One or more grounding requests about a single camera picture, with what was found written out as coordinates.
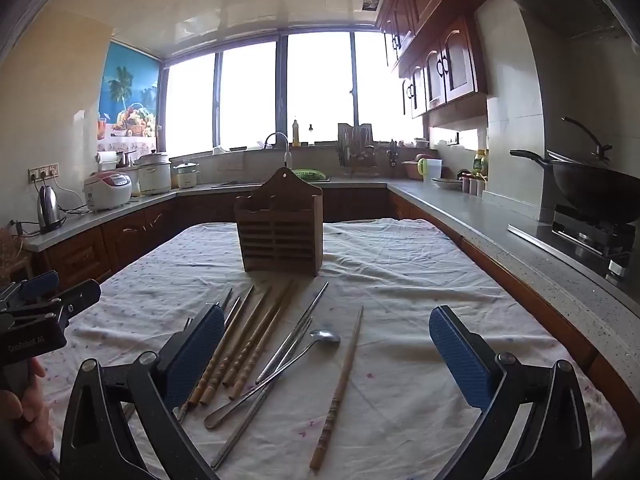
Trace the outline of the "person's left hand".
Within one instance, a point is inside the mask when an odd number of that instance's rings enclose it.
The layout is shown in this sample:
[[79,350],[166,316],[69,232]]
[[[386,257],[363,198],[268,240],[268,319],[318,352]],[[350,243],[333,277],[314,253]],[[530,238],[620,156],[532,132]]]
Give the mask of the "person's left hand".
[[40,379],[46,370],[37,358],[31,358],[29,384],[19,398],[13,392],[1,391],[1,418],[24,419],[20,432],[22,441],[38,455],[48,455],[54,448],[50,410],[44,403]]

